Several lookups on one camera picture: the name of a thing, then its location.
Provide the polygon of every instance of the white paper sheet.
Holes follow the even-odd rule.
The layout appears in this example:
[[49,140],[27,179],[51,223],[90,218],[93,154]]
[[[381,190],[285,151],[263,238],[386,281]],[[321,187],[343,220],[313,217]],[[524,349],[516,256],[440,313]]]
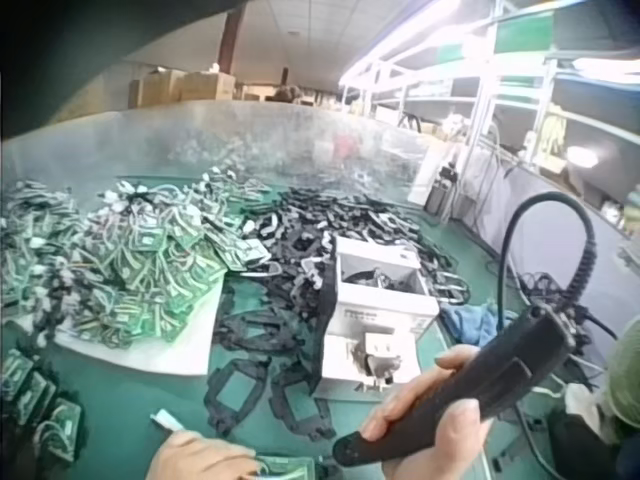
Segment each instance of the white paper sheet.
[[[171,375],[207,375],[211,337],[223,281],[220,279],[195,305],[189,324],[174,343],[153,338],[135,342],[129,349],[121,350],[80,340],[63,331],[56,332],[54,341],[78,353],[136,370]],[[29,330],[24,322],[15,321]]]

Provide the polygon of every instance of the hand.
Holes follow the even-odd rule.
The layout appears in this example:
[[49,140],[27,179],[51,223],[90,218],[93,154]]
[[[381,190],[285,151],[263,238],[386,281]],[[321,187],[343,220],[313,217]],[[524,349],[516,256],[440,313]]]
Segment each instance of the hand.
[[255,455],[224,440],[179,431],[153,457],[146,480],[236,480],[260,470]]
[[[360,429],[360,434],[371,442],[382,438],[389,425],[433,393],[478,351],[477,347],[458,345],[436,358],[437,367],[414,378],[375,409]],[[477,400],[459,400],[450,405],[442,416],[432,448],[384,462],[382,471],[387,480],[456,480],[482,451],[490,427],[490,421],[480,422]]]

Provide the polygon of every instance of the green workbench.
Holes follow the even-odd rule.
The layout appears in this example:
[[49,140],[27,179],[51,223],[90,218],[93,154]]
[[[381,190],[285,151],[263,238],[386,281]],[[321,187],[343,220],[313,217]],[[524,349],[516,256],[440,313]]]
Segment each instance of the green workbench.
[[[468,232],[456,223],[446,227],[433,226],[424,214],[415,214],[423,232],[454,256],[457,273],[467,279],[472,289],[471,303],[479,304],[495,298],[497,279],[489,269],[491,257],[469,237]],[[251,287],[236,292],[235,311],[252,308],[257,294]],[[507,306],[519,311],[521,306],[510,295]],[[3,328],[3,354],[22,334],[12,324]],[[437,323],[423,335],[418,344],[420,364],[423,369],[433,365],[433,358],[445,349],[446,335]],[[64,388],[77,391],[84,407],[85,425],[88,431],[86,446],[79,458],[61,478],[73,480],[143,479],[148,465],[160,444],[166,438],[149,419],[152,413],[164,408],[188,429],[213,437],[215,430],[207,423],[208,412],[203,399],[207,391],[207,377],[178,377],[158,375],[119,367],[56,345],[48,346],[44,357],[51,361],[60,374]],[[209,371],[224,366],[234,357],[246,357],[244,353],[228,352],[214,346],[210,354]],[[237,408],[251,388],[251,381],[234,376],[220,399]],[[313,402],[303,389],[288,389],[287,395],[296,415],[303,418],[312,414]],[[267,388],[260,403],[249,417],[229,436],[228,440],[247,445],[261,454],[284,456],[308,456],[319,459],[331,452],[331,441],[311,442],[306,437],[290,433],[282,422],[275,419],[268,404]],[[333,425],[338,436],[358,428],[372,408],[371,403],[330,402]],[[544,414],[553,406],[551,399],[529,395],[525,407],[530,414]],[[487,478],[490,459],[509,445],[520,434],[519,427],[510,422],[496,421],[486,448],[486,457],[478,458],[465,478]],[[544,435],[538,435],[541,450],[548,456]],[[345,478],[382,478],[379,466],[344,470]],[[492,473],[494,478],[501,475]],[[504,478],[546,478],[535,464],[528,450],[523,449],[517,462],[503,473]]]

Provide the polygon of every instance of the black handheld tool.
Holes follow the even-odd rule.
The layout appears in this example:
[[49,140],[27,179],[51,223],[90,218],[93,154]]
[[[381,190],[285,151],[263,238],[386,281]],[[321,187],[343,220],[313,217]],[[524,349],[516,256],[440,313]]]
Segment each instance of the black handheld tool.
[[[504,277],[508,249],[518,220],[532,206],[546,201],[559,202],[573,209],[584,224],[587,242],[580,264],[567,293],[559,305],[528,307],[504,330]],[[558,313],[573,305],[584,291],[595,264],[593,225],[584,208],[559,192],[535,195],[514,212],[505,233],[498,277],[499,334],[460,372],[447,380],[432,396],[417,405],[375,442],[368,442],[358,432],[336,441],[333,457],[342,466],[401,458],[435,443],[436,429],[445,410],[456,400],[476,398],[482,419],[495,417],[512,407],[529,390],[564,362],[575,347],[570,327]]]
[[394,423],[384,437],[368,442],[358,432],[347,435],[334,444],[334,459],[352,467],[406,457],[432,447],[444,411],[463,398],[478,399],[482,419],[495,417],[512,407],[571,353],[575,343],[565,324],[545,305],[530,307],[451,380]]

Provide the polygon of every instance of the white machine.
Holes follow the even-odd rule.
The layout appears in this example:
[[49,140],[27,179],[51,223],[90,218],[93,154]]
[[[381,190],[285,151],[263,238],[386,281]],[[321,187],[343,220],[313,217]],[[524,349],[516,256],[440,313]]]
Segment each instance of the white machine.
[[416,342],[439,313],[415,252],[336,239],[336,307],[314,395],[380,401],[420,374]]

